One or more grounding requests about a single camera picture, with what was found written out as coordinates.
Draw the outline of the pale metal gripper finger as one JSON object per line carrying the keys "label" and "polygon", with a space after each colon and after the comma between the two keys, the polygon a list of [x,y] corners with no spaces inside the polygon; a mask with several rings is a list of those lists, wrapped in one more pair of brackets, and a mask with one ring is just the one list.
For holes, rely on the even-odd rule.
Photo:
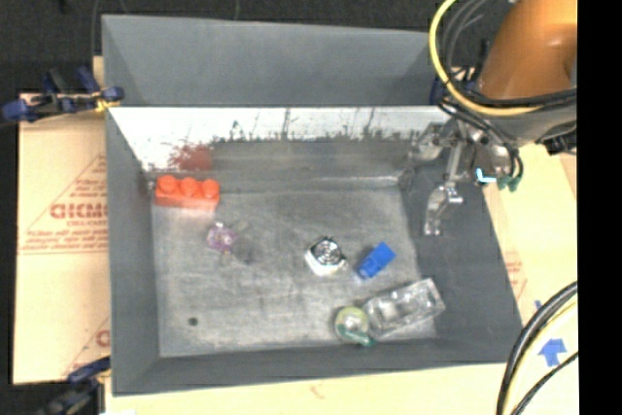
{"label": "pale metal gripper finger", "polygon": [[462,207],[464,198],[459,193],[456,183],[443,183],[431,192],[424,220],[424,234],[439,236],[443,232],[443,224],[454,212]]}

